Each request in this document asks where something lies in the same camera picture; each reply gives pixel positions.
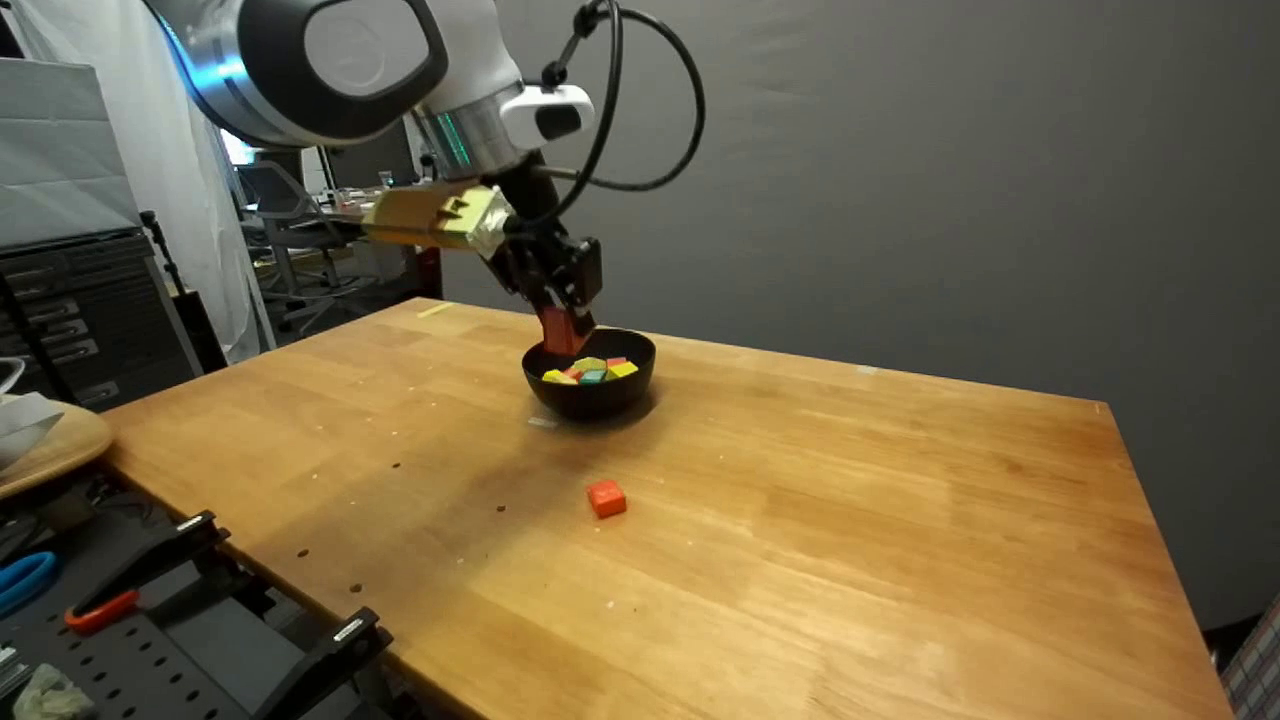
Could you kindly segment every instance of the wire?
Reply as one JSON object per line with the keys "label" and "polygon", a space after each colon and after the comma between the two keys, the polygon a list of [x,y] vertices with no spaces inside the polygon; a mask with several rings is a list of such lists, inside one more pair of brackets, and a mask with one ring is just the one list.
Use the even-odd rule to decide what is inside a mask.
{"label": "wire", "polygon": [[697,62],[691,62],[687,45],[683,45],[664,22],[642,15],[642,14],[636,14],[636,8],[625,8],[625,22],[651,29],[651,32],[664,37],[664,40],[670,45],[670,52],[681,58],[681,66],[683,66],[683,74],[687,74],[687,84],[691,84],[691,103],[697,103],[697,107],[691,107],[687,147],[683,147],[683,156],[681,156],[664,175],[654,175],[654,181],[605,181],[605,175],[596,175],[596,174],[587,174],[587,168],[578,168],[578,174],[548,168],[548,175],[560,175],[560,181],[578,181],[578,175],[582,175],[587,184],[612,188],[612,194],[654,194],[654,188],[670,184],[670,181],[691,165],[691,156],[700,152],[704,127],[708,127],[708,87],[704,87],[704,75],[700,75]]}
{"label": "wire", "polygon": [[619,0],[605,0],[609,3],[609,87],[605,87],[605,112],[599,112],[599,127],[596,127],[596,139],[590,139],[590,152],[587,152],[587,165],[578,168],[578,175],[570,181],[570,188],[562,194],[562,199],[531,219],[531,224],[552,224],[560,219],[578,196],[582,188],[590,184],[596,175],[596,165],[605,156],[605,146],[609,146],[609,131],[612,131],[612,118],[616,118],[616,99],[619,99],[619,84],[625,84],[625,58],[629,58],[629,32],[625,32],[625,8]]}

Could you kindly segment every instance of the gray wall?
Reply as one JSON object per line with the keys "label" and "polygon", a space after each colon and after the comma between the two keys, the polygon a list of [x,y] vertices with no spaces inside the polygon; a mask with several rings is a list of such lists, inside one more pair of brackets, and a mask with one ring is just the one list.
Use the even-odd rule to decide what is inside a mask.
{"label": "gray wall", "polygon": [[[570,8],[502,0],[528,68]],[[1200,622],[1280,589],[1274,0],[639,8],[691,40],[714,118],[677,188],[570,213],[609,243],[605,319],[1105,397]],[[636,37],[609,174],[683,127]],[[476,260],[448,285],[508,305]]]}

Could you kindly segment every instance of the black bowl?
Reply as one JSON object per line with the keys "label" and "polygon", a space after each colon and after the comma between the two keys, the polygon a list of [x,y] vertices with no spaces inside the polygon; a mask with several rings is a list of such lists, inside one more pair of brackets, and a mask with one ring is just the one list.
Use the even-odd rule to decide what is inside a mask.
{"label": "black bowl", "polygon": [[582,344],[582,355],[625,355],[636,366],[636,376],[609,381],[609,384],[542,384],[548,367],[569,367],[570,359],[542,352],[542,344],[531,344],[523,352],[523,381],[556,417],[609,419],[648,399],[648,376],[654,366],[654,347],[648,338],[599,330]]}

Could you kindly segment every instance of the white panel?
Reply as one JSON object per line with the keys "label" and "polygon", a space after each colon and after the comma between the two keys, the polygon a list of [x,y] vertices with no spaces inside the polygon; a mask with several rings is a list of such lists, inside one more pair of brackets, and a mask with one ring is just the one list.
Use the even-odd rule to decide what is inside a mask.
{"label": "white panel", "polygon": [[91,68],[0,62],[0,243],[133,227]]}
{"label": "white panel", "polygon": [[255,355],[270,342],[227,194],[227,162],[187,99],[150,14],[140,0],[11,0],[11,8],[36,62],[96,68],[134,208],[161,217],[223,355]]}

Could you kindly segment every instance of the small red block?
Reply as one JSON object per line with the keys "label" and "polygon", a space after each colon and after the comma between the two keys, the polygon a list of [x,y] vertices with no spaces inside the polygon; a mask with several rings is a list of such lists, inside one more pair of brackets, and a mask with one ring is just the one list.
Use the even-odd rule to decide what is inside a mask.
{"label": "small red block", "polygon": [[599,482],[587,487],[587,506],[599,522],[619,517],[619,511],[629,511],[629,492],[616,482]]}

